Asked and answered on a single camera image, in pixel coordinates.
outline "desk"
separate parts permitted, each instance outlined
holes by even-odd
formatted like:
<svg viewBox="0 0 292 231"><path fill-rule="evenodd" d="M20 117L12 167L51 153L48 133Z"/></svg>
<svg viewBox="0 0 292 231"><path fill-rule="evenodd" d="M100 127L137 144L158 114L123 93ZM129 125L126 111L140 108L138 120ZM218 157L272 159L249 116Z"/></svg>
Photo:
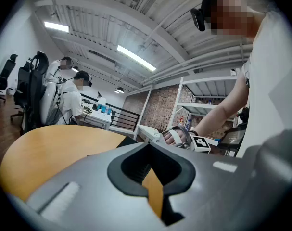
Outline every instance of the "desk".
<svg viewBox="0 0 292 231"><path fill-rule="evenodd" d="M124 138L117 133L86 126L37 128L18 138L8 149L0 166L0 184L5 192L26 201L35 189L66 167L87 155L115 149ZM148 174L146 178L145 187L155 185L153 189L162 189L155 174ZM149 189L150 202L160 203L159 207L153 207L158 208L156 213L159 215L162 196Z"/></svg>
<svg viewBox="0 0 292 231"><path fill-rule="evenodd" d="M108 130L109 126L112 122L112 116L105 114L105 113L99 113L95 110L92 110L92 113L87 114L87 111L85 111L83 109L83 114L82 114L81 120L85 121L85 123L89 123L91 125L95 125L98 127L103 125L104 129Z"/></svg>
<svg viewBox="0 0 292 231"><path fill-rule="evenodd" d="M160 139L160 133L152 127L144 126L144 125L138 125L136 135L134 136L134 139L136 139L138 132L142 132L144 135L147 136L148 140L157 142Z"/></svg>

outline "white metal shelf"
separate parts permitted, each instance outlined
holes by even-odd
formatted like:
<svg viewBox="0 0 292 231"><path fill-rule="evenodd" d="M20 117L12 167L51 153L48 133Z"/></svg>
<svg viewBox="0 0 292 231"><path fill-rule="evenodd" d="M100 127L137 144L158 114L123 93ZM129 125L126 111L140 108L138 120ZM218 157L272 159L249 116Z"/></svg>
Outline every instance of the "white metal shelf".
<svg viewBox="0 0 292 231"><path fill-rule="evenodd" d="M210 110L214 109L217 105L201 103L177 103L177 106L185 108L193 115L205 116L210 112Z"/></svg>
<svg viewBox="0 0 292 231"><path fill-rule="evenodd" d="M212 78L203 78L183 81L181 78L179 89L174 104L173 111L167 129L171 129L173 120L175 118L177 106L181 106L192 115L205 116L210 110L214 109L217 105L214 104L201 104L201 103L180 103L180 94L182 86L185 85L194 97L198 98L226 98L231 93L237 77L236 76L220 76ZM233 121L234 116L230 117L228 121Z"/></svg>
<svg viewBox="0 0 292 231"><path fill-rule="evenodd" d="M221 76L183 81L191 93L198 98L225 98L236 83L236 76Z"/></svg>

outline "fluorescent light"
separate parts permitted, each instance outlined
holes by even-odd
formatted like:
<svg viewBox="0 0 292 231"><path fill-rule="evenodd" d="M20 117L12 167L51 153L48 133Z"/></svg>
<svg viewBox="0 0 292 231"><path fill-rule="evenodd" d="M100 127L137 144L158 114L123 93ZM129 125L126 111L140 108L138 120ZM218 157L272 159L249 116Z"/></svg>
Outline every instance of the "fluorescent light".
<svg viewBox="0 0 292 231"><path fill-rule="evenodd" d="M141 59L139 56L135 55L134 53L128 51L126 48L123 48L122 46L118 45L117 50L122 52L123 54L133 58L135 61L139 62L140 64L144 65L146 68L150 69L151 71L154 71L156 68L153 67L151 64L146 62L145 60Z"/></svg>
<svg viewBox="0 0 292 231"><path fill-rule="evenodd" d="M61 30L64 31L66 33L69 32L69 27L68 26L64 26L64 25L60 25L60 24L55 24L55 23L51 23L51 22L44 22L45 27L48 28L53 28L53 29L57 29L57 30Z"/></svg>

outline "white t-shirt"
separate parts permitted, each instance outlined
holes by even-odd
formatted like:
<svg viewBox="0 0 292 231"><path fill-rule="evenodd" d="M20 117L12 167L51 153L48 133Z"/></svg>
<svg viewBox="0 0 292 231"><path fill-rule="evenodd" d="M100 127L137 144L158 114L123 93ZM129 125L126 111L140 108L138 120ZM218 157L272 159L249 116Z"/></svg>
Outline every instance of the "white t-shirt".
<svg viewBox="0 0 292 231"><path fill-rule="evenodd" d="M62 81L62 79L63 78L60 74L60 61L55 60L49 65L48 70L45 73L45 83L47 82L58 83Z"/></svg>
<svg viewBox="0 0 292 231"><path fill-rule="evenodd" d="M242 72L249 79L250 114L237 157L292 129L292 28L282 14L266 14Z"/></svg>
<svg viewBox="0 0 292 231"><path fill-rule="evenodd" d="M83 113L82 95L72 81L67 81L63 85L63 108L61 112L67 124L69 124L69 119L72 115L79 116ZM65 121L61 117L57 125L65 125Z"/></svg>

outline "ceiling light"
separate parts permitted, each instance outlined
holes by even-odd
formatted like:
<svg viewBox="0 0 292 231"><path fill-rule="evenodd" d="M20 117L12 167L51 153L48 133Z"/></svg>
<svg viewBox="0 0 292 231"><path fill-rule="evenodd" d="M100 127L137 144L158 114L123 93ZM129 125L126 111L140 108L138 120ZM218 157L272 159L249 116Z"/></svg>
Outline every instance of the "ceiling light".
<svg viewBox="0 0 292 231"><path fill-rule="evenodd" d="M119 92L119 93L125 93L125 92L123 91L123 88L122 88L122 87L117 87L117 88L116 88L116 91Z"/></svg>
<svg viewBox="0 0 292 231"><path fill-rule="evenodd" d="M120 45L118 45L117 50L122 52L123 54L133 58L135 61L137 61L141 65L144 65L146 68L150 69L151 71L154 71L156 69L150 63L146 62L145 60L141 59L139 56L135 55L134 53L130 52L129 50L123 48Z"/></svg>
<svg viewBox="0 0 292 231"><path fill-rule="evenodd" d="M64 26L64 25L60 25L60 24L55 24L55 23L51 23L51 22L44 22L45 27L48 28L53 28L53 29L57 29L63 32L68 33L69 32L69 27L68 26Z"/></svg>

